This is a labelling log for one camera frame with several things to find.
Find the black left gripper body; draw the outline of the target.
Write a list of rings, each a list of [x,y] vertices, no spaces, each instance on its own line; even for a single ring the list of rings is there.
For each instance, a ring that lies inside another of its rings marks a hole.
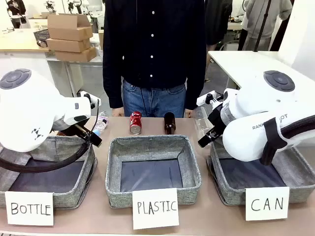
[[[102,143],[102,139],[93,131],[79,125],[74,125],[76,136],[82,138],[85,141],[89,141],[92,145],[99,147]]]

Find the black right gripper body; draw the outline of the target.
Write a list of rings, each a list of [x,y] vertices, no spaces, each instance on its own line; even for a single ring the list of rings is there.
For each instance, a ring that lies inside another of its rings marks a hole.
[[[218,105],[208,116],[209,122],[213,125],[211,133],[215,133],[216,135],[222,135],[226,128],[221,118],[221,109],[222,105]]]

